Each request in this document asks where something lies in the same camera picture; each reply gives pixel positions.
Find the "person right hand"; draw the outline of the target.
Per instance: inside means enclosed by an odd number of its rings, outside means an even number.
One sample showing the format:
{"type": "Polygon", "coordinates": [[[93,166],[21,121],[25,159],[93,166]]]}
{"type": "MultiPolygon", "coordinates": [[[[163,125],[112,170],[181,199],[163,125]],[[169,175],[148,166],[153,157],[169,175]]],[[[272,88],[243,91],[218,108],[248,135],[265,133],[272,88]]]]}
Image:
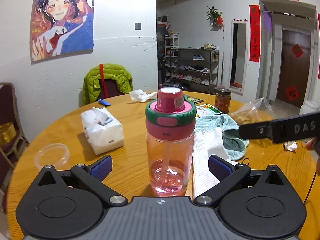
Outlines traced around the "person right hand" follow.
{"type": "MultiPolygon", "coordinates": [[[[306,145],[305,145],[307,150],[310,151],[315,151],[317,153],[317,150],[319,150],[319,139],[318,138],[312,138],[310,139],[306,145]]],[[[316,162],[316,174],[319,176],[320,175],[320,158],[319,158],[319,153],[317,162],[316,162]]]]}

